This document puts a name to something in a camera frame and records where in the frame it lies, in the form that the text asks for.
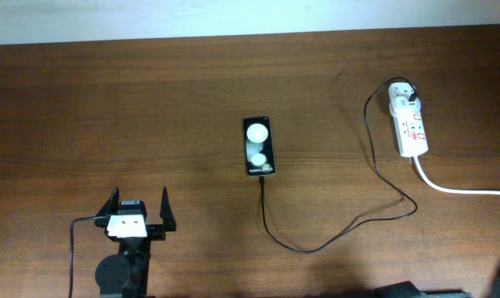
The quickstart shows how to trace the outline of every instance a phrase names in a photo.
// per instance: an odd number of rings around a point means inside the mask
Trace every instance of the wooden table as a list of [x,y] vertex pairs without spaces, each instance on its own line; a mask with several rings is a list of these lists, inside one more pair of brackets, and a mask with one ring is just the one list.
[[[375,175],[367,96],[412,80],[440,185],[500,189],[500,26],[0,46],[0,297],[68,290],[70,221],[113,187],[159,223],[167,185],[178,231],[153,243],[149,293],[305,296],[413,281],[482,296],[500,262],[500,197],[431,189],[399,156],[387,92],[369,109],[384,175],[420,206],[302,256],[264,232],[246,176],[242,119],[269,116],[272,231],[314,248],[355,216],[411,209]],[[76,228],[75,297],[118,245]]]

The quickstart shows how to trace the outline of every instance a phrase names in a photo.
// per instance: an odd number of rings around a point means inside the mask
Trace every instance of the plug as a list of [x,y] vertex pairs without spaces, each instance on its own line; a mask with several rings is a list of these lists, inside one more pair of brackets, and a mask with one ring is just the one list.
[[421,116],[421,101],[408,83],[394,83],[388,89],[390,114],[396,129],[399,153],[413,157],[429,150]]

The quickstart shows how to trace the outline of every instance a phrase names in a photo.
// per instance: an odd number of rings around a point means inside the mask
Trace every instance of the black mount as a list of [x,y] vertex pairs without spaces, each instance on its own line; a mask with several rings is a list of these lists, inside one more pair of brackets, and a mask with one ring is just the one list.
[[119,204],[119,190],[116,188],[103,205],[95,225],[105,229],[105,235],[119,243],[118,254],[104,258],[95,271],[101,298],[143,298],[147,295],[151,241],[166,240],[166,232],[176,231],[176,221],[169,205],[167,188],[161,196],[160,217],[162,224],[146,224],[146,237],[117,238],[108,236],[108,222],[112,215],[138,215],[147,219],[147,210],[142,201],[134,204]]

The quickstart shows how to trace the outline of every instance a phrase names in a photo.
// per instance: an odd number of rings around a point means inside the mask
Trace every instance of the black device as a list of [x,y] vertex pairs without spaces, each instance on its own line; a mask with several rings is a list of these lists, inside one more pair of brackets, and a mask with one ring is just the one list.
[[176,231],[167,188],[161,196],[162,224],[146,224],[147,210],[140,200],[119,204],[117,188],[96,216],[95,225],[119,243],[118,254],[104,258],[95,271],[100,297],[146,297],[151,241],[166,240],[166,232]]
[[243,134],[247,174],[250,176],[276,174],[270,119],[268,117],[244,119]]

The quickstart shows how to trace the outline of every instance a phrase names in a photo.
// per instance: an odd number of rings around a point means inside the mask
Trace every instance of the white cable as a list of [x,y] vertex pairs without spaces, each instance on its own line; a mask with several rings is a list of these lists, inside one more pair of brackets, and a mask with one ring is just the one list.
[[500,195],[500,190],[452,190],[446,189],[445,187],[441,187],[432,183],[425,175],[423,169],[421,169],[421,165],[419,164],[419,158],[414,156],[414,164],[416,165],[416,169],[419,172],[419,175],[426,182],[427,185],[430,185],[435,190],[448,192],[451,194],[462,194],[462,195]]

